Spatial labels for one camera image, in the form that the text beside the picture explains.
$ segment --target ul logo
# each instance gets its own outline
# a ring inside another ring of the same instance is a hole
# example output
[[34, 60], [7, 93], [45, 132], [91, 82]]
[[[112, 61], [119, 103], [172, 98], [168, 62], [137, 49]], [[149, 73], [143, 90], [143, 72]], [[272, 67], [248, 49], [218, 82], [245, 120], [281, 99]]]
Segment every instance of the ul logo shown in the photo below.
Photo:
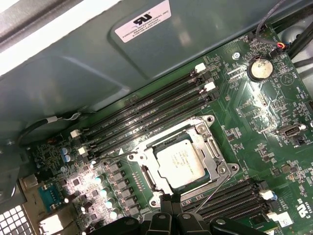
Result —
[[137, 25], [142, 25], [150, 19], [152, 19], [152, 16], [150, 16], [149, 14], [145, 14], [144, 16], [141, 16], [137, 20], [135, 20], [134, 23]]

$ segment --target motherboard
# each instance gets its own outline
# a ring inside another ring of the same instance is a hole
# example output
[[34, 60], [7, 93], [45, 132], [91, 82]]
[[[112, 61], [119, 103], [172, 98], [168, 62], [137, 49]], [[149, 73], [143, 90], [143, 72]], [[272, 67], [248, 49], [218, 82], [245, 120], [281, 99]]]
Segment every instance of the motherboard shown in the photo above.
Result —
[[[270, 25], [261, 36], [278, 41]], [[161, 195], [179, 193], [184, 212], [211, 197], [198, 210], [207, 223], [226, 216], [269, 234], [312, 234], [313, 101], [288, 55], [254, 37], [31, 145], [38, 173], [21, 182], [26, 198], [42, 199], [29, 214], [34, 230], [47, 232], [36, 213], [65, 206], [77, 234], [142, 221]]]

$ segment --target metal mesh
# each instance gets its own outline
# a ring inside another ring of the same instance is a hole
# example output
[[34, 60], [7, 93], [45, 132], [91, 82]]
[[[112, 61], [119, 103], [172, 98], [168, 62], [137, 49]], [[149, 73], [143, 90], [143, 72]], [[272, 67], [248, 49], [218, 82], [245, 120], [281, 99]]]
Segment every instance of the metal mesh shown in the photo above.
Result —
[[0, 214], [0, 235], [33, 235], [21, 206]]

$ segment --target cpu socket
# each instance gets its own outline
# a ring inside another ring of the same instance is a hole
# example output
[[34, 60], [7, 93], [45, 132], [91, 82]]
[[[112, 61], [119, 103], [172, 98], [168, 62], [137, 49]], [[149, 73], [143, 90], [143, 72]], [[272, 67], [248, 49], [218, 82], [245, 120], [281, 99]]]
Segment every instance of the cpu socket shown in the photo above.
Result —
[[239, 166], [227, 164], [209, 127], [212, 115], [183, 121], [137, 145], [127, 157], [138, 162], [153, 192], [149, 204], [159, 207], [162, 194], [181, 194], [187, 200], [235, 175]]

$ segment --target sticker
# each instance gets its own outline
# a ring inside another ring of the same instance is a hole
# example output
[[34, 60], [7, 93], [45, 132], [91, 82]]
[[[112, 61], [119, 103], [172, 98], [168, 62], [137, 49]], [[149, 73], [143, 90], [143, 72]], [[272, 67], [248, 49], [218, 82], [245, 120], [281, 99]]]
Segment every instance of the sticker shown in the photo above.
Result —
[[170, 17], [170, 3], [166, 0], [116, 29], [115, 33], [126, 43]]
[[277, 216], [277, 219], [278, 219], [280, 226], [282, 226], [282, 228], [289, 226], [290, 224], [293, 224], [293, 221], [291, 220], [288, 212], [284, 212], [284, 213], [279, 214]]

